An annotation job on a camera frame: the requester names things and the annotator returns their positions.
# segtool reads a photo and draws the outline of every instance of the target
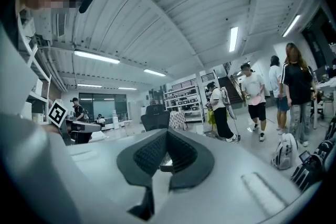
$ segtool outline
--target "gray pants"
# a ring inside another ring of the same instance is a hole
[[[289,133],[300,143],[308,141],[309,128],[310,128],[310,107],[311,102],[305,104],[294,104],[290,108],[290,124]]]

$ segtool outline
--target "ceiling light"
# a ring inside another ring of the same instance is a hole
[[[297,15],[295,17],[295,19],[292,21],[292,23],[290,24],[290,26],[288,27],[288,29],[286,30],[286,32],[282,35],[283,37],[286,37],[288,35],[288,33],[292,30],[292,28],[296,24],[296,22],[299,20],[300,16],[301,15]]]
[[[236,48],[237,43],[237,36],[238,36],[238,27],[231,28],[231,37],[230,37],[230,50],[232,52]]]
[[[124,87],[119,87],[119,90],[136,90],[136,88],[124,88]]]
[[[149,69],[145,69],[143,72],[147,72],[147,73],[150,73],[150,74],[158,75],[160,77],[164,77],[165,76],[165,74],[161,74],[161,73],[149,70]]]
[[[79,87],[94,87],[94,88],[101,88],[102,85],[91,85],[91,84],[77,84]]]
[[[88,52],[84,52],[84,51],[81,51],[81,50],[75,50],[74,54],[76,56],[86,57],[86,58],[100,60],[100,61],[104,61],[104,62],[111,62],[111,63],[119,63],[120,62],[119,60],[115,60],[115,59],[112,59],[112,58],[100,56],[100,55],[97,55],[97,54],[90,54]]]

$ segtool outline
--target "black shorts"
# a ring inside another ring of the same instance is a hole
[[[251,119],[259,118],[259,120],[264,121],[266,119],[266,103],[260,103],[257,105],[249,105],[248,113],[250,113]]]

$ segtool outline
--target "checkered cloth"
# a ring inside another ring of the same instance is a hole
[[[183,126],[185,122],[184,112],[170,113],[169,126],[172,128],[178,128]]]

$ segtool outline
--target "railing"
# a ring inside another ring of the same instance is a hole
[[[179,89],[189,87],[189,86],[193,86],[193,85],[197,85],[197,79],[191,79],[191,80],[184,81],[182,83],[172,85],[172,89],[173,90],[179,90]]]
[[[242,89],[240,88],[239,83],[235,80],[235,78],[232,75],[229,78],[230,78],[230,81],[231,81],[232,85],[235,87],[237,93],[239,94],[240,98],[244,101],[245,98],[244,98],[243,94],[241,93]]]
[[[223,64],[224,69],[225,69],[225,71],[226,71],[226,74],[229,74],[231,65],[232,65],[232,61],[231,61],[231,62],[226,62],[225,64]]]
[[[213,73],[206,74],[204,76],[201,76],[202,82],[209,81],[209,80],[214,80],[215,76]]]

